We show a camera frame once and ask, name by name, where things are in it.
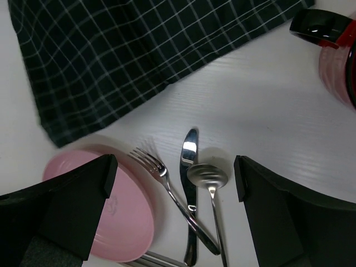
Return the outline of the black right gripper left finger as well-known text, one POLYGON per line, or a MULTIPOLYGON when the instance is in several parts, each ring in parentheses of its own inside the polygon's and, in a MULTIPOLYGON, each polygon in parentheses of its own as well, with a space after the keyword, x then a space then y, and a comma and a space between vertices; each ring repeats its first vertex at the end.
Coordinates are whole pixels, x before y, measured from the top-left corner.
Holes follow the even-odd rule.
POLYGON ((118 167, 100 156, 70 172, 1 196, 1 266, 82 266, 118 167))

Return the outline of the dark checked cloth napkin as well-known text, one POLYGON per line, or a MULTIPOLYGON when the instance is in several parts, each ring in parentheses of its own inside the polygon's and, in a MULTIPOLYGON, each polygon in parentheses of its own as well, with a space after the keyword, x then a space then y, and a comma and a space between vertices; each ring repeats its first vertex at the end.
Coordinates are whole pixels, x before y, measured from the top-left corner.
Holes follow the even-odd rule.
POLYGON ((48 138, 63 147, 314 1, 9 1, 48 138))

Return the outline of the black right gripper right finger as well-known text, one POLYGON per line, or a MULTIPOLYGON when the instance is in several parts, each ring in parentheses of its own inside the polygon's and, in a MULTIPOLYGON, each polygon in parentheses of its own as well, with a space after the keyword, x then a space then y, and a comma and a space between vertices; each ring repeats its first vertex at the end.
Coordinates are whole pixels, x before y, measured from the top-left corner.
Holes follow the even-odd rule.
POLYGON ((259 266, 355 266, 355 203, 311 190, 247 156, 234 174, 259 266))

